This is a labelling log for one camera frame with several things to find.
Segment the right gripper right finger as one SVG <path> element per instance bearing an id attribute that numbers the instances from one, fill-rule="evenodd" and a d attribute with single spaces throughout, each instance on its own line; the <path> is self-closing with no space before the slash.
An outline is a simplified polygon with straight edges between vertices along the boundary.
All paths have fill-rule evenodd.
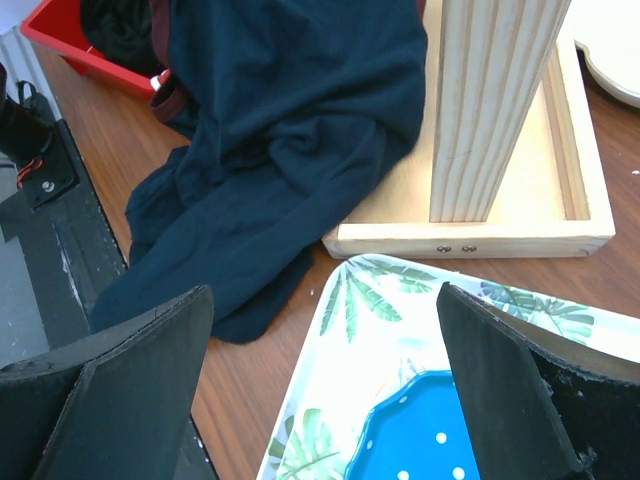
<path id="1" fill-rule="evenodd" d="M 436 307 L 481 478 L 638 478 L 638 363 L 449 282 Z"/>

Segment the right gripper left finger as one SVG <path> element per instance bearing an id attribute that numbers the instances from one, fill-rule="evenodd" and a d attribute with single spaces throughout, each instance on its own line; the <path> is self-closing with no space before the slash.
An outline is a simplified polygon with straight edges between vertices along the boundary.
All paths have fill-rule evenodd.
<path id="1" fill-rule="evenodd" d="M 2 368 L 2 478 L 214 478 L 190 420 L 212 320 L 197 287 Z"/>

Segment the navy tank top red trim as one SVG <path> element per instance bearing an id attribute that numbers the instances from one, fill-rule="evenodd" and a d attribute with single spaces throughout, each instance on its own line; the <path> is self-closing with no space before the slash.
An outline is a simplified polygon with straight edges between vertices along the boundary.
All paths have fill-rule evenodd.
<path id="1" fill-rule="evenodd" d="M 412 1 L 154 1 L 169 77 L 157 118 L 188 139 L 132 192 L 130 265 L 93 331 L 198 285 L 214 337 L 263 335 L 312 248 L 415 146 L 427 36 Z"/>

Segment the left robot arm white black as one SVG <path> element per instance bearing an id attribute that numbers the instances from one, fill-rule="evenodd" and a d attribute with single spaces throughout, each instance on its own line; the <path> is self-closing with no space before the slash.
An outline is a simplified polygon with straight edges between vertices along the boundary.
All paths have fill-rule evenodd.
<path id="1" fill-rule="evenodd" d="M 1 152 L 20 168 L 49 147 L 52 130 L 7 93 L 7 71 L 1 65 Z"/>

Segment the wooden hanger rack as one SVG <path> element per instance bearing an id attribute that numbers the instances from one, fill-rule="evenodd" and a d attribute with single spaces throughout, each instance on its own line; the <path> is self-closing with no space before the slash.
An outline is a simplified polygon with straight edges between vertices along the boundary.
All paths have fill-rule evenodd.
<path id="1" fill-rule="evenodd" d="M 421 1 L 414 150 L 324 237 L 335 258 L 582 257 L 615 233 L 566 1 Z"/>

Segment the blue dotted plate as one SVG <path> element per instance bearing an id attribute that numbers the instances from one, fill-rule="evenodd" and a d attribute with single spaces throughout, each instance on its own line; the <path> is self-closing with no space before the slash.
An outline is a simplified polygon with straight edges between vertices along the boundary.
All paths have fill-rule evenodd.
<path id="1" fill-rule="evenodd" d="M 344 477 L 478 479 L 453 375 L 425 371 L 368 414 Z"/>

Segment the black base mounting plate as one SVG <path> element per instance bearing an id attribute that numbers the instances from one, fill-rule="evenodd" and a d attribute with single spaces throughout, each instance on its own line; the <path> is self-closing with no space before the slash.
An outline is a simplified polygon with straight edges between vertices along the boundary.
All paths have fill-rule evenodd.
<path id="1" fill-rule="evenodd" d="M 1 370 L 98 333 L 90 312 L 125 270 L 68 126 L 38 93 L 15 102 L 53 138 L 1 205 Z"/>

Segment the floral leaf tray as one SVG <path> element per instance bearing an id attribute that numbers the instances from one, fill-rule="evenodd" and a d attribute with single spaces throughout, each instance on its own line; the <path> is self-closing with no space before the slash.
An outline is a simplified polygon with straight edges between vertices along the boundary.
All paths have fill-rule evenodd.
<path id="1" fill-rule="evenodd" d="M 379 254 L 330 275 L 274 425 L 262 479 L 341 479 L 369 411 L 448 359 L 436 298 L 452 283 L 539 327 L 628 360 L 639 322 L 569 300 Z"/>

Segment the black garment in bin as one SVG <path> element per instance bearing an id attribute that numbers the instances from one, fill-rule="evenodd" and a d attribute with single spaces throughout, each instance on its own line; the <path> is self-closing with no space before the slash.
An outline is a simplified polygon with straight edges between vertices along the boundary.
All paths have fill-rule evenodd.
<path id="1" fill-rule="evenodd" d="M 80 25 L 108 61 L 145 77 L 165 70 L 153 49 L 149 1 L 82 0 Z"/>

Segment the white divided dish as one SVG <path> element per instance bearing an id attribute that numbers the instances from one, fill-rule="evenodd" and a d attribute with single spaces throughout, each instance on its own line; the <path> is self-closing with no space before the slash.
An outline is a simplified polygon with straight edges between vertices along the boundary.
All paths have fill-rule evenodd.
<path id="1" fill-rule="evenodd" d="M 594 80 L 617 100 L 638 108 L 639 0 L 576 0 L 568 18 Z"/>

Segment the red plastic bin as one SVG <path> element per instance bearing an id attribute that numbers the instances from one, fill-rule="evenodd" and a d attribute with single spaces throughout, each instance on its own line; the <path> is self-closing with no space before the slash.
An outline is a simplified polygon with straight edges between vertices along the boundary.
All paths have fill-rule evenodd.
<path id="1" fill-rule="evenodd" d="M 22 22 L 20 31 L 30 41 L 53 50 L 81 76 L 145 100 L 154 94 L 150 79 L 108 61 L 90 45 L 81 30 L 78 0 L 41 1 Z"/>

